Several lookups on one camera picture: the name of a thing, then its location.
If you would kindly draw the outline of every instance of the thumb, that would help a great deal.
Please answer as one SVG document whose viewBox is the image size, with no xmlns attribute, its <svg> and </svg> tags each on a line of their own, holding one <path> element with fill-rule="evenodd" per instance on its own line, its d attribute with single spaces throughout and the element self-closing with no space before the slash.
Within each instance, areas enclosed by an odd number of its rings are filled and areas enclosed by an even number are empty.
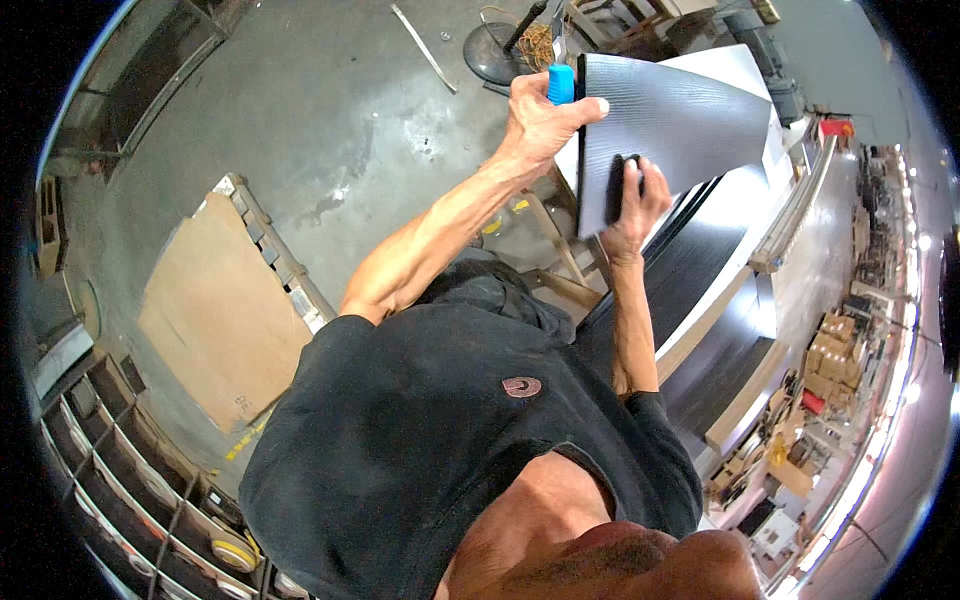
<svg viewBox="0 0 960 600">
<path fill-rule="evenodd" d="M 557 112 L 563 116 L 567 125 L 580 129 L 588 123 L 596 123 L 610 112 L 610 103 L 605 98 L 584 98 L 570 104 L 559 105 Z"/>
</svg>

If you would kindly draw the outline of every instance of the left hand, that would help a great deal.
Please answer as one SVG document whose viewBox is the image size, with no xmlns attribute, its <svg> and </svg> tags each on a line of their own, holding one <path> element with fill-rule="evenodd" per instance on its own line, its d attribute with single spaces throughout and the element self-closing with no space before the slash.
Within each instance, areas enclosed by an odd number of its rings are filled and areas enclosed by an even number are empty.
<svg viewBox="0 0 960 600">
<path fill-rule="evenodd" d="M 494 155 L 514 161 L 521 177 L 529 181 L 546 175 L 554 155 L 577 130 L 610 112 L 610 103 L 603 98 L 584 98 L 555 107 L 546 98 L 549 85 L 548 73 L 514 78 L 507 132 Z"/>
<path fill-rule="evenodd" d="M 643 196 L 640 196 L 640 173 L 632 158 L 623 163 L 623 204 L 620 220 L 600 234 L 600 243 L 610 263 L 615 266 L 636 264 L 643 259 L 643 241 L 651 229 L 673 204 L 670 189 L 660 168 L 646 158 L 640 159 L 643 169 Z"/>
</svg>

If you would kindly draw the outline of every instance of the wall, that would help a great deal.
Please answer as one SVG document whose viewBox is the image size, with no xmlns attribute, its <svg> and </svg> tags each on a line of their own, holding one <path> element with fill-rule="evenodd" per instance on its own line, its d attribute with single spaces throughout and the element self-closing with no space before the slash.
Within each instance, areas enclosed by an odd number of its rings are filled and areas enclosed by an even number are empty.
<svg viewBox="0 0 960 600">
<path fill-rule="evenodd" d="M 900 86 L 863 9 L 849 0 L 774 4 L 782 21 L 773 33 L 789 56 L 807 102 L 862 115 L 854 120 L 856 136 L 865 144 L 904 141 L 907 113 Z"/>
</svg>

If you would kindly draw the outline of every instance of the red object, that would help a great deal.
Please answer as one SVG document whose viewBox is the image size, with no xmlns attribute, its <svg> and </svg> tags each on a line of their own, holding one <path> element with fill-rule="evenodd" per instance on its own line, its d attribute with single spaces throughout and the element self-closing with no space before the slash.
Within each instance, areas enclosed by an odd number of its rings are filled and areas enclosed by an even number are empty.
<svg viewBox="0 0 960 600">
<path fill-rule="evenodd" d="M 827 404 L 823 398 L 817 396 L 809 390 L 804 390 L 804 397 L 800 400 L 800 403 L 806 410 L 810 411 L 817 417 L 820 416 L 820 413 L 824 412 L 824 405 Z"/>
<path fill-rule="evenodd" d="M 820 133 L 824 137 L 827 135 L 850 137 L 856 134 L 856 131 L 853 129 L 853 121 L 850 119 L 845 119 L 843 121 L 839 119 L 824 119 L 820 122 Z"/>
</svg>

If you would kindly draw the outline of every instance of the blue utility knife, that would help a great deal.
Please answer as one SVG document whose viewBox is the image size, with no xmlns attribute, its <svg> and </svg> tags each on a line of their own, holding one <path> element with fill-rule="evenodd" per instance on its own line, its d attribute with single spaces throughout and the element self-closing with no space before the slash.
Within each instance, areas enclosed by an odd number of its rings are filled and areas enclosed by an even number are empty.
<svg viewBox="0 0 960 600">
<path fill-rule="evenodd" d="M 553 64 L 547 69 L 550 73 L 550 86 L 546 97 L 559 106 L 573 102 L 573 68 L 566 63 L 566 38 L 564 37 L 564 0 L 557 3 L 550 22 L 553 39 Z"/>
</svg>

